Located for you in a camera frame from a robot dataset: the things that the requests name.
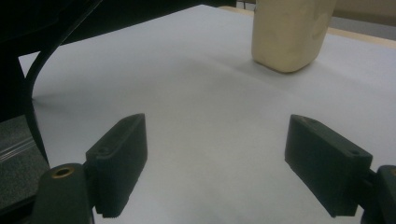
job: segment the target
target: beige container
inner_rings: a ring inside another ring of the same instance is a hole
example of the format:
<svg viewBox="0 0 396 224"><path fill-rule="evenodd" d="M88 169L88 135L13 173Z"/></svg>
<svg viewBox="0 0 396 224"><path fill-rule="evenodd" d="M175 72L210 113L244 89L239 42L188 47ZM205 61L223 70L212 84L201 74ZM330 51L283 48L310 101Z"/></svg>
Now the beige container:
<svg viewBox="0 0 396 224"><path fill-rule="evenodd" d="M297 71L320 51L336 0L257 0L251 52L276 71Z"/></svg>

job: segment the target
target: floor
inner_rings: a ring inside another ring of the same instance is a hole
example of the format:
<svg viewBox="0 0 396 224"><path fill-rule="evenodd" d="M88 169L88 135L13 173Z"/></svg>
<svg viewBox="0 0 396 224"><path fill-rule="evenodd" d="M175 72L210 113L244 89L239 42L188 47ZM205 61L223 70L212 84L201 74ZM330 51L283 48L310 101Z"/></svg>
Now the floor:
<svg viewBox="0 0 396 224"><path fill-rule="evenodd" d="M236 7L244 8L244 4L242 2L237 2ZM247 10L254 10L254 7L254 4L246 3ZM394 26L333 17L330 22L330 27L364 35L373 35L386 39L396 40L396 27Z"/></svg>

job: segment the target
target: black object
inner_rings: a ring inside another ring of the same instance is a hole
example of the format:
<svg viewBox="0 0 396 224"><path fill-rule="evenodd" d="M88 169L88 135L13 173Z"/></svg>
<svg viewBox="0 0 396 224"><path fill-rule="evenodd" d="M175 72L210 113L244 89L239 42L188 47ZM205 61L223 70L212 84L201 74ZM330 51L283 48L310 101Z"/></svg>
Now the black object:
<svg viewBox="0 0 396 224"><path fill-rule="evenodd" d="M117 217L148 157L144 115L122 119L86 156L83 165L69 163L42 175L32 224L92 223L94 206L103 217Z"/></svg>
<svg viewBox="0 0 396 224"><path fill-rule="evenodd" d="M322 123L291 115L285 160L332 217L396 223L396 166L370 170L373 156Z"/></svg>

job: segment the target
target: white tabletop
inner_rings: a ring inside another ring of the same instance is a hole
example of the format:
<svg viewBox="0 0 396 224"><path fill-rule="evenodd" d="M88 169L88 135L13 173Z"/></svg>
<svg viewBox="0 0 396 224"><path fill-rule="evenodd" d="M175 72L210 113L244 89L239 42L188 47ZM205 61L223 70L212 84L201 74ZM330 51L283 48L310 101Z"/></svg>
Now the white tabletop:
<svg viewBox="0 0 396 224"><path fill-rule="evenodd" d="M252 18L193 7L60 47L35 85L51 166L145 113L148 162L118 219L96 223L359 223L331 218L284 162L290 114L395 164L396 49L327 35L283 75L252 61ZM21 58L24 68L32 56Z"/></svg>

